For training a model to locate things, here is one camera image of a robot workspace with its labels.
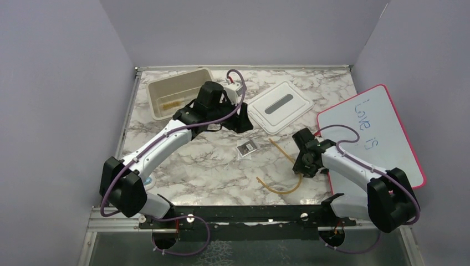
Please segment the yellow rubber tube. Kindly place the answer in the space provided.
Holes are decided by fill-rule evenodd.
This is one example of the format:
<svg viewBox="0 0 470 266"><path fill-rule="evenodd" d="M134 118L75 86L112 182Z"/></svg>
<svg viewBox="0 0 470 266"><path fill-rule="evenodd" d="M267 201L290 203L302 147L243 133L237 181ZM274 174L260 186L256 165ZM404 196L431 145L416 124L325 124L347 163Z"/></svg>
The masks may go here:
<svg viewBox="0 0 470 266"><path fill-rule="evenodd" d="M272 138L269 138L268 140L274 147L276 147L276 149L285 157L286 160L290 161L292 165L295 163L295 160L291 157L291 155L289 155L286 151L284 151L283 148L280 147ZM288 195L299 189L299 187L302 185L303 176L302 174L298 173L297 181L295 185L292 188L289 188L289 189L283 188L282 190L279 190L278 188L273 188L271 185L269 185L268 183L265 183L259 177L256 177L256 180L261 186L263 186L263 188L265 188L269 192L272 192L278 195ZM274 179L272 180L272 184L274 184L274 181L287 182L288 180L289 181L292 180L292 184L293 184L294 174L293 173L287 174L287 170L281 170L280 173L277 173L274 176Z"/></svg>

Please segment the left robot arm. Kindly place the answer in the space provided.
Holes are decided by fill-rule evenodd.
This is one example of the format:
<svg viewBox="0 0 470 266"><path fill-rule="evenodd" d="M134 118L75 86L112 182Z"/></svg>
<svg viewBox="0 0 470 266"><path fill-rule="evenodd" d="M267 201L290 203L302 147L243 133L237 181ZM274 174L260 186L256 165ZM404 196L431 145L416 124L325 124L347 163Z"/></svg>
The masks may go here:
<svg viewBox="0 0 470 266"><path fill-rule="evenodd" d="M112 213L101 209L101 215L110 217L122 213L132 217L138 213L153 216L160 227L172 225L172 204L160 195L150 195L144 181L162 162L180 147L207 131L209 125L219 124L235 133L252 130L248 117L248 105L244 102L247 87L239 84L232 100L235 84L227 86L214 81L205 82L195 99L177 110L168 124L149 142L128 156L117 159L109 157L103 165L99 193L102 203L116 208Z"/></svg>

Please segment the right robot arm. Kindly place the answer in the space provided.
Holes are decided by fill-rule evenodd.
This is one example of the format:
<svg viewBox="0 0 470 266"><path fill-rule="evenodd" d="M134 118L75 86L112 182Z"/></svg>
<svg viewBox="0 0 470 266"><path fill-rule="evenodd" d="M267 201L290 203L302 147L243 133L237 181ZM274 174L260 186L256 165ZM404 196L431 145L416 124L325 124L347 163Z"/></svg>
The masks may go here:
<svg viewBox="0 0 470 266"><path fill-rule="evenodd" d="M321 221L329 226L341 218L370 221L384 233L420 219L421 207L402 169L374 166L341 148L343 140L318 140L303 128L292 136L299 153L293 172L313 178L321 169L337 172L365 192L363 196L337 193L325 201Z"/></svg>

